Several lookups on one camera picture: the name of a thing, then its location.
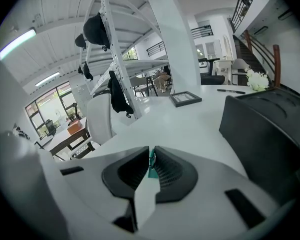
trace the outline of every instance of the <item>desk surface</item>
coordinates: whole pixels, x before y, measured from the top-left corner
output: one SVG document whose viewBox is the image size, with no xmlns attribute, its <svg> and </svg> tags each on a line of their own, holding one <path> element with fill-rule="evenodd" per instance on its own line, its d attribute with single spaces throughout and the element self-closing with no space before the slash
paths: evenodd
<svg viewBox="0 0 300 240">
<path fill-rule="evenodd" d="M 82 124 L 82 128 L 85 128 L 85 120 L 86 120 L 85 117 L 80 120 L 80 122 Z M 64 129 L 63 131 L 61 131 L 58 134 L 56 134 L 53 137 L 52 141 L 44 149 L 46 149 L 46 150 L 52 150 L 54 147 L 56 147 L 62 141 L 65 141 L 70 136 L 71 136 L 71 134 L 68 132 L 68 130 Z"/>
<path fill-rule="evenodd" d="M 225 98 L 236 93 L 217 89 L 253 92 L 249 87 L 233 85 L 202 85 L 189 91 L 202 102 L 174 107 L 168 97 L 138 98 L 142 118 L 126 127 L 85 158 L 119 152 L 133 147 L 164 146 L 222 162 L 244 176 L 246 172 L 235 152 L 222 137 L 219 127 Z"/>
</svg>

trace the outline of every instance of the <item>bouquet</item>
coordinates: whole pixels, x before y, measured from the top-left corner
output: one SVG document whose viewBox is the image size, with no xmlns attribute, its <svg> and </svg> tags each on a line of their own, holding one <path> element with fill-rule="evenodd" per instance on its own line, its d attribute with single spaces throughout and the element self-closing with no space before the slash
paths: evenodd
<svg viewBox="0 0 300 240">
<path fill-rule="evenodd" d="M 251 87 L 254 91 L 265 91 L 269 86 L 269 80 L 267 74 L 254 72 L 250 68 L 246 68 L 245 72 L 247 73 L 248 86 Z"/>
</svg>

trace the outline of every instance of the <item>pen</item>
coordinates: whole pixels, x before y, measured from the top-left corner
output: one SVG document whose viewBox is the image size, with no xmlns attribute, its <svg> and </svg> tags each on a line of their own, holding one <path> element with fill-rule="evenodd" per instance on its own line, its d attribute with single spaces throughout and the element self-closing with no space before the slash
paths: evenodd
<svg viewBox="0 0 300 240">
<path fill-rule="evenodd" d="M 238 91 L 237 91 L 237 90 L 234 90 L 234 91 L 233 91 L 233 90 L 218 89 L 218 92 L 221 92 L 221 91 L 222 91 L 222 92 L 228 92 L 228 93 L 229 93 L 229 92 L 230 92 L 230 93 L 233 93 L 233 92 L 234 92 L 234 93 L 238 93 L 238 94 L 245 94 L 244 91 L 241 92 L 241 91 L 239 91 L 239 90 L 238 90 Z"/>
</svg>

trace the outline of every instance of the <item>white chair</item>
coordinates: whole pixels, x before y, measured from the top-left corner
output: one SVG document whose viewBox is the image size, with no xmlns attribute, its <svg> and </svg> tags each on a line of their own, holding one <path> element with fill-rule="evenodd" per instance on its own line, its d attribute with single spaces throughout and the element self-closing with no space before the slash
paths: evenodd
<svg viewBox="0 0 300 240">
<path fill-rule="evenodd" d="M 235 59 L 231 65 L 231 70 L 230 70 L 230 79 L 231 79 L 231 85 L 233 85 L 233 76 L 245 76 L 247 75 L 247 73 L 245 72 L 238 72 L 238 70 L 244 70 L 246 68 L 250 68 L 250 65 L 248 65 L 243 59 L 238 58 Z"/>
<path fill-rule="evenodd" d="M 85 150 L 85 146 L 90 141 L 102 145 L 115 136 L 115 132 L 112 130 L 110 113 L 111 94 L 98 95 L 88 102 L 86 119 L 91 137 L 69 153 L 71 159 L 74 158 L 74 154 Z"/>
</svg>

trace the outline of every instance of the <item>picture frame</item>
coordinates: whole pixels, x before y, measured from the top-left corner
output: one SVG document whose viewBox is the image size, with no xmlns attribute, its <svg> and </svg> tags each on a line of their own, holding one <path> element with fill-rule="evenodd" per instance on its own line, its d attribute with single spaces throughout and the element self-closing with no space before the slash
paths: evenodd
<svg viewBox="0 0 300 240">
<path fill-rule="evenodd" d="M 182 91 L 182 92 L 170 94 L 169 98 L 176 108 L 202 101 L 201 97 L 198 97 L 189 91 Z"/>
</svg>

